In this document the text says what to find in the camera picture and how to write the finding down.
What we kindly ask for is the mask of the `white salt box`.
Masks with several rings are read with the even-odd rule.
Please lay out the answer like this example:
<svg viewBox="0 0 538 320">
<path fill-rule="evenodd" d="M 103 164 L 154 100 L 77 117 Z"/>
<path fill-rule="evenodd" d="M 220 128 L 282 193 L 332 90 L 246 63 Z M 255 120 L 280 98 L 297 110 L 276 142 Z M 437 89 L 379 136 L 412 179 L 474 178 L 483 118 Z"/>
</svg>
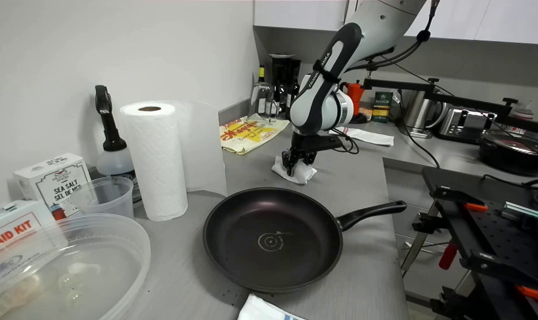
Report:
<svg viewBox="0 0 538 320">
<path fill-rule="evenodd" d="M 13 172 L 25 199 L 44 203 L 55 220 L 81 213 L 69 197 L 92 179 L 81 156 L 65 153 Z"/>
</svg>

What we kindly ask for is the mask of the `large clear plastic container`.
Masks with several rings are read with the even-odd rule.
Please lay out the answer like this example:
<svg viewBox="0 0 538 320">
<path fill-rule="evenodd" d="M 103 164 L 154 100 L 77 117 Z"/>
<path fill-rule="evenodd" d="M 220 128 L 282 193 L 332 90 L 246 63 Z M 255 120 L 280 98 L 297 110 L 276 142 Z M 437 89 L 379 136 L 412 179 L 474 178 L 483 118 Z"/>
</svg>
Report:
<svg viewBox="0 0 538 320">
<path fill-rule="evenodd" d="M 69 217 L 0 247 L 0 320 L 126 320 L 151 263 L 133 219 Z"/>
</svg>

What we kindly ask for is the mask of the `clear glass jug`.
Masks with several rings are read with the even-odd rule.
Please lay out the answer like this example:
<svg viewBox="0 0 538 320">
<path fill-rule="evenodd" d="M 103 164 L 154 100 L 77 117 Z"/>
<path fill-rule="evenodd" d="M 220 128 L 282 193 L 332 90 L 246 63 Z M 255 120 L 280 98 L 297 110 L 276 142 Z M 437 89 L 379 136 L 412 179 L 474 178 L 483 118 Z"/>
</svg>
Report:
<svg viewBox="0 0 538 320">
<path fill-rule="evenodd" d="M 267 82 L 257 81 L 253 86 L 247 116 L 259 115 L 270 121 L 277 119 L 279 107 L 274 99 L 274 87 Z"/>
</svg>

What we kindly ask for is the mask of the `black slow cooker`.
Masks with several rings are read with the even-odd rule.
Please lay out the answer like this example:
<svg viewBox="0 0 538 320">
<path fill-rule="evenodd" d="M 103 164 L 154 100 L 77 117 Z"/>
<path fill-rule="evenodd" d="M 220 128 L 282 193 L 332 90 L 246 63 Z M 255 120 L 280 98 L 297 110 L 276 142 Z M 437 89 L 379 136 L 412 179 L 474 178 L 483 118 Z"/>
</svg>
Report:
<svg viewBox="0 0 538 320">
<path fill-rule="evenodd" d="M 487 130 L 480 136 L 479 158 L 518 176 L 538 176 L 538 139 L 525 134 Z"/>
</svg>

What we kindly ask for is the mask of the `white cloth blue stripes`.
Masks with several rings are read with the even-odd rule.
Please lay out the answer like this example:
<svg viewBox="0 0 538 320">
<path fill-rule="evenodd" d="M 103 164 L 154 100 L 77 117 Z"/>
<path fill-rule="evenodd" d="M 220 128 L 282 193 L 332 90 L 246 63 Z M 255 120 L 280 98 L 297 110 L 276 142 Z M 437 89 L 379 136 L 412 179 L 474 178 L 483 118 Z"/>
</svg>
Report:
<svg viewBox="0 0 538 320">
<path fill-rule="evenodd" d="M 237 320 L 305 320 L 250 293 Z"/>
</svg>

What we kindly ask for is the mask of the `white first aid kit box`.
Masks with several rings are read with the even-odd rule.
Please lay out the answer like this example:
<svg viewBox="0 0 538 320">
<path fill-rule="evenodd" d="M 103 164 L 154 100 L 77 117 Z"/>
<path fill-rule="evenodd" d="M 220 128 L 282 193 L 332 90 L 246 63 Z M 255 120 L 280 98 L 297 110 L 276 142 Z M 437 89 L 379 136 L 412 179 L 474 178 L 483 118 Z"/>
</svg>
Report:
<svg viewBox="0 0 538 320">
<path fill-rule="evenodd" d="M 0 285 L 67 244 L 44 203 L 19 199 L 0 205 Z"/>
</svg>

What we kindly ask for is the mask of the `green box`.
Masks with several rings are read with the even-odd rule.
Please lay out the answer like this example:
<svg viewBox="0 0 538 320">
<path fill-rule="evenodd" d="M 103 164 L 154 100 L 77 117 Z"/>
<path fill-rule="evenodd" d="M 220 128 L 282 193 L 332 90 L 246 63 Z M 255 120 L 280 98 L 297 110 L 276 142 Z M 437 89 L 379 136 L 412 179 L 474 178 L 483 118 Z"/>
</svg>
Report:
<svg viewBox="0 0 538 320">
<path fill-rule="evenodd" d="M 393 103 L 393 91 L 375 91 L 371 121 L 387 123 Z"/>
</svg>

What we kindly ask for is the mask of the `small clear plastic container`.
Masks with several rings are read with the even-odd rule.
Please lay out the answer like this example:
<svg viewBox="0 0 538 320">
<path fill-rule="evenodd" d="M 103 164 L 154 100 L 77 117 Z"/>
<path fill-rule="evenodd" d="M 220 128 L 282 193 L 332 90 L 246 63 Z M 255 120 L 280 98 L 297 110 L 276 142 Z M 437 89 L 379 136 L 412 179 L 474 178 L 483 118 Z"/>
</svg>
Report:
<svg viewBox="0 0 538 320">
<path fill-rule="evenodd" d="M 102 177 L 76 188 L 70 202 L 82 213 L 112 213 L 134 218 L 134 184 L 122 176 Z"/>
</svg>

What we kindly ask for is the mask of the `white striped cloth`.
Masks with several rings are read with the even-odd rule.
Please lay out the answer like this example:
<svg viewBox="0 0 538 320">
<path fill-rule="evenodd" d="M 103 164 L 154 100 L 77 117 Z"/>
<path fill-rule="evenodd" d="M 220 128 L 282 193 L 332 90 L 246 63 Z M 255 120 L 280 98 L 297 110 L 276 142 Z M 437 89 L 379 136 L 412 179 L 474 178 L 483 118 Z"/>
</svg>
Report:
<svg viewBox="0 0 538 320">
<path fill-rule="evenodd" d="M 379 146 L 391 147 L 394 146 L 394 137 L 390 135 L 377 134 L 362 129 L 347 128 L 339 126 L 337 128 L 328 130 L 329 134 L 338 135 L 343 133 L 353 140 L 360 140 L 369 144 L 376 144 Z"/>
</svg>

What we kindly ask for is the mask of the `white dish cloth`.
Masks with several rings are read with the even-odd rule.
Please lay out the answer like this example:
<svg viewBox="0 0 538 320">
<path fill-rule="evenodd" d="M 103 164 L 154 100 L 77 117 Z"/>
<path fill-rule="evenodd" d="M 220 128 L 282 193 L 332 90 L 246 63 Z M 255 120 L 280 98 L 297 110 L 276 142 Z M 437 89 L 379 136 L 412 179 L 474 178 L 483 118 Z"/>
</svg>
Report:
<svg viewBox="0 0 538 320">
<path fill-rule="evenodd" d="M 311 166 L 299 162 L 295 165 L 293 170 L 293 176 L 287 174 L 286 168 L 283 165 L 281 156 L 275 156 L 275 162 L 271 167 L 271 170 L 281 176 L 284 180 L 287 180 L 293 184 L 305 185 L 310 179 L 317 173 L 317 170 Z"/>
</svg>

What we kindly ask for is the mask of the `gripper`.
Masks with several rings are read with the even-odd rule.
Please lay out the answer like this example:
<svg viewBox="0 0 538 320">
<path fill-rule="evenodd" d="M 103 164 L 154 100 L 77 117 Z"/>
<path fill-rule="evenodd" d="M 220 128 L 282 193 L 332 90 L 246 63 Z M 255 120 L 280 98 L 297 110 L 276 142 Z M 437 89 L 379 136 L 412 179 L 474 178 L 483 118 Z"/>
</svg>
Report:
<svg viewBox="0 0 538 320">
<path fill-rule="evenodd" d="M 291 150 L 282 152 L 282 165 L 285 168 L 287 176 L 292 177 L 294 175 L 295 166 L 298 162 L 298 153 L 303 153 L 301 160 L 305 165 L 313 165 L 318 154 L 315 146 L 316 142 L 317 135 L 292 133 Z"/>
</svg>

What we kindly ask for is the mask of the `paper towel roll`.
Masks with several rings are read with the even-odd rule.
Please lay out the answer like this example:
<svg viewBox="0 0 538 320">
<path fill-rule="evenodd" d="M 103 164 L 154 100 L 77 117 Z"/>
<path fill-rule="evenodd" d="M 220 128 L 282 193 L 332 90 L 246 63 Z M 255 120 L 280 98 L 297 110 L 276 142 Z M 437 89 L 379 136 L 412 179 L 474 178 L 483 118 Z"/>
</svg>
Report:
<svg viewBox="0 0 538 320">
<path fill-rule="evenodd" d="M 184 215 L 188 192 L 228 194 L 214 107 L 159 100 L 128 104 L 120 113 L 149 220 Z"/>
</svg>

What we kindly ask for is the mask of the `black frying pan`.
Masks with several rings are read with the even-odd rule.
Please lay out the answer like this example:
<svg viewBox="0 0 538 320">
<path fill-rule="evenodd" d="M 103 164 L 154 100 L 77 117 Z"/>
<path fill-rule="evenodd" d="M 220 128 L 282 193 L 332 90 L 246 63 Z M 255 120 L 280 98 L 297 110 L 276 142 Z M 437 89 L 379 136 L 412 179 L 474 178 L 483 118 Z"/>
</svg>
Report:
<svg viewBox="0 0 538 320">
<path fill-rule="evenodd" d="M 336 217 L 301 192 L 257 187 L 218 203 L 205 220 L 202 241 L 206 255 L 235 284 L 257 293 L 291 293 L 336 267 L 345 231 L 406 208 L 398 200 Z"/>
</svg>

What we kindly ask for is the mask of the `dark wine bottle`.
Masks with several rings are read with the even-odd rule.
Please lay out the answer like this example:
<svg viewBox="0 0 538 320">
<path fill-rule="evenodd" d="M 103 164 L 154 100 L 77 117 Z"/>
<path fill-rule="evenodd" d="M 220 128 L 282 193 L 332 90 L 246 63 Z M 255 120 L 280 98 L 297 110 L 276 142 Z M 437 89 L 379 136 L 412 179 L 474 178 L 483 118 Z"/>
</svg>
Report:
<svg viewBox="0 0 538 320">
<path fill-rule="evenodd" d="M 257 89 L 257 113 L 261 116 L 265 114 L 267 91 L 269 90 L 269 85 L 265 80 L 265 65 L 263 64 L 259 65 L 259 74 L 255 89 Z"/>
</svg>

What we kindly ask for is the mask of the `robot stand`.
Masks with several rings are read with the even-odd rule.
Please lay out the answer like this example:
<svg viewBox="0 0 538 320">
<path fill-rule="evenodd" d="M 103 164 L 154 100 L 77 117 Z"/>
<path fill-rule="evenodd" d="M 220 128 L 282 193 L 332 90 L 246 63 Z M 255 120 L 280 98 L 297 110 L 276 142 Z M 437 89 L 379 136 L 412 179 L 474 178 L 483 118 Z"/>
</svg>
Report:
<svg viewBox="0 0 538 320">
<path fill-rule="evenodd" d="M 433 167 L 423 168 L 422 177 L 428 193 L 442 185 L 488 205 L 486 212 L 473 212 L 432 198 L 431 208 L 413 224 L 417 236 L 401 265 L 403 272 L 436 229 L 449 231 L 458 246 L 455 259 L 468 271 L 455 288 L 443 286 L 440 296 L 430 300 L 432 311 L 451 320 L 538 320 L 538 302 L 515 288 L 538 290 L 538 220 L 503 212 L 505 202 L 538 211 L 538 191 Z"/>
</svg>

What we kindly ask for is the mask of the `aluminium rail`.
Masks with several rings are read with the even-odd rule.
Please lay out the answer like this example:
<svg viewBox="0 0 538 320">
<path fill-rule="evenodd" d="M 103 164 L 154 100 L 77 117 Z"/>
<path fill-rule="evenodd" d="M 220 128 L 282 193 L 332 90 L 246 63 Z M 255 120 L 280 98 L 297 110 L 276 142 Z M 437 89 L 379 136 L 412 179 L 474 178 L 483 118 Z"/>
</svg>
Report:
<svg viewBox="0 0 538 320">
<path fill-rule="evenodd" d="M 535 209 L 524 207 L 523 205 L 505 202 L 503 212 L 517 213 L 518 215 L 531 216 L 538 220 L 538 211 Z"/>
</svg>

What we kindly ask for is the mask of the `steel electric kettle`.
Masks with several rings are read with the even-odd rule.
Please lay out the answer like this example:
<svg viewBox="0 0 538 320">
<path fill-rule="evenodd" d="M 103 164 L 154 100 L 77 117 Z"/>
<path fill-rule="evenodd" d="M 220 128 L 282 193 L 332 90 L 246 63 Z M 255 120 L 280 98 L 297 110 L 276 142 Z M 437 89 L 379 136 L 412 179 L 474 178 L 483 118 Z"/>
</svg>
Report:
<svg viewBox="0 0 538 320">
<path fill-rule="evenodd" d="M 427 116 L 432 107 L 440 106 L 441 112 L 430 124 L 427 123 Z M 404 113 L 404 125 L 409 136 L 430 139 L 433 137 L 432 128 L 442 122 L 448 112 L 448 104 L 441 103 L 427 98 L 425 91 L 412 91 L 411 97 Z"/>
</svg>

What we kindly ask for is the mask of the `clear spray bottle black head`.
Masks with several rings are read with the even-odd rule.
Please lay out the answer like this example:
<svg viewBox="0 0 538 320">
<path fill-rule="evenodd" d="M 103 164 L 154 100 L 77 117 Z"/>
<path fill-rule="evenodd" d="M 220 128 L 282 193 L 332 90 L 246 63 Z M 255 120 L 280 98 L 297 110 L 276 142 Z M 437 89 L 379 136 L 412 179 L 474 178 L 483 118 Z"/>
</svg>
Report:
<svg viewBox="0 0 538 320">
<path fill-rule="evenodd" d="M 143 202 L 135 168 L 127 143 L 121 138 L 115 123 L 110 93 L 104 85 L 96 85 L 95 90 L 96 111 L 104 128 L 103 152 L 97 160 L 96 169 L 103 176 L 122 176 L 131 180 L 133 206 L 140 207 Z"/>
</svg>

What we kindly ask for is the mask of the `steel toaster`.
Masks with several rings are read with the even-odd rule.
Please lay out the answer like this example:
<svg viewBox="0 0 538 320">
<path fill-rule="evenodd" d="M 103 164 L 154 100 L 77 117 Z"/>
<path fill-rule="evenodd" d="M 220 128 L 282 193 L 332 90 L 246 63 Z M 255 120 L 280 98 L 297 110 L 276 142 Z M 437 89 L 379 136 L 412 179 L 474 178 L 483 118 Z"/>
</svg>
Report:
<svg viewBox="0 0 538 320">
<path fill-rule="evenodd" d="M 434 135 L 442 140 L 451 140 L 465 144 L 479 144 L 482 134 L 489 130 L 495 113 L 478 112 L 469 108 L 450 108 Z"/>
</svg>

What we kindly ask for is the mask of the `black coffee maker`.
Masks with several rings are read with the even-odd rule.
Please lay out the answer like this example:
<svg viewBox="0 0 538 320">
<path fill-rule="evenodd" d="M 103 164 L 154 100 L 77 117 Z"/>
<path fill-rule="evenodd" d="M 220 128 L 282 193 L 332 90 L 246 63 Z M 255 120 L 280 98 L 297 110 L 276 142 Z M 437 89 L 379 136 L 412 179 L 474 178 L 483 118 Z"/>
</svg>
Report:
<svg viewBox="0 0 538 320">
<path fill-rule="evenodd" d="M 273 86 L 271 115 L 289 120 L 292 100 L 300 90 L 301 60 L 296 59 L 294 54 L 287 53 L 271 53 L 269 56 L 272 59 L 271 81 Z"/>
</svg>

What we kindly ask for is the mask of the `yellow printed tea towel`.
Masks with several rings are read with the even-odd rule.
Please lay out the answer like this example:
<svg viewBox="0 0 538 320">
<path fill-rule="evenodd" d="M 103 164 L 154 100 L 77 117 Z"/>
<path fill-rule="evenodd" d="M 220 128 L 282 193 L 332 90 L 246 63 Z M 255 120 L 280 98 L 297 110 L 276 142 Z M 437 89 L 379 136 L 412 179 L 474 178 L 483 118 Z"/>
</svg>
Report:
<svg viewBox="0 0 538 320">
<path fill-rule="evenodd" d="M 244 116 L 219 126 L 222 149 L 244 155 L 281 133 L 289 121 L 263 118 L 258 114 Z"/>
</svg>

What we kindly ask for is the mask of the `white plastic cup red band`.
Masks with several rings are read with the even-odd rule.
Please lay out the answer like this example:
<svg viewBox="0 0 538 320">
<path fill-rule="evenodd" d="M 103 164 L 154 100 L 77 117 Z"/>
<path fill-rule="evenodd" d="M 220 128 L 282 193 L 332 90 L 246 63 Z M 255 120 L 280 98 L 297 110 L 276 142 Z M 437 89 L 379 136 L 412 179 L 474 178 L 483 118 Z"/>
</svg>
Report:
<svg viewBox="0 0 538 320">
<path fill-rule="evenodd" d="M 534 113 L 533 113 L 533 110 L 532 110 L 532 103 L 533 103 L 533 99 L 529 99 L 527 101 L 518 101 L 516 100 L 514 102 L 514 106 L 513 106 L 513 109 L 511 110 L 511 112 L 509 113 L 509 115 L 511 117 L 514 117 L 514 118 L 519 118 L 519 119 L 523 119 L 523 120 L 533 120 L 534 119 Z M 502 128 L 505 129 L 507 132 L 510 132 L 510 133 L 517 133 L 517 134 L 526 134 L 526 130 L 525 129 L 521 129 L 521 128 L 518 128 L 516 126 L 511 126 L 511 125 L 502 125 Z"/>
</svg>

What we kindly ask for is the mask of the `white wall cabinet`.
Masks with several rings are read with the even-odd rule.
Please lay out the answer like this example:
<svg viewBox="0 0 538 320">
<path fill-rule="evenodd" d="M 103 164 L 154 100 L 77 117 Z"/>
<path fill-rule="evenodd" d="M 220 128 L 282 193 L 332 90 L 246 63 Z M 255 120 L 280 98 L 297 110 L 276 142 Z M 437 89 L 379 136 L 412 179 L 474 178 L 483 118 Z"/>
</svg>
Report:
<svg viewBox="0 0 538 320">
<path fill-rule="evenodd" d="M 437 0 L 433 38 L 538 44 L 538 0 Z M 336 31 L 371 0 L 253 0 L 260 27 Z"/>
</svg>

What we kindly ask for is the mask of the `red moka pot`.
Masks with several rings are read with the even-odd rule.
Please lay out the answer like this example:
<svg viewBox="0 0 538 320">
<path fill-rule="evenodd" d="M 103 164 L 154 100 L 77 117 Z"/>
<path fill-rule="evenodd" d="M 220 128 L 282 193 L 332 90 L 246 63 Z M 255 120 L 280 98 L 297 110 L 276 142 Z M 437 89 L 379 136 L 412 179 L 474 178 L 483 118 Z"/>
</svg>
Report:
<svg viewBox="0 0 538 320">
<path fill-rule="evenodd" d="M 340 83 L 340 90 L 342 90 L 353 102 L 353 117 L 360 113 L 360 101 L 363 97 L 365 89 L 360 79 L 354 83 L 342 82 Z"/>
</svg>

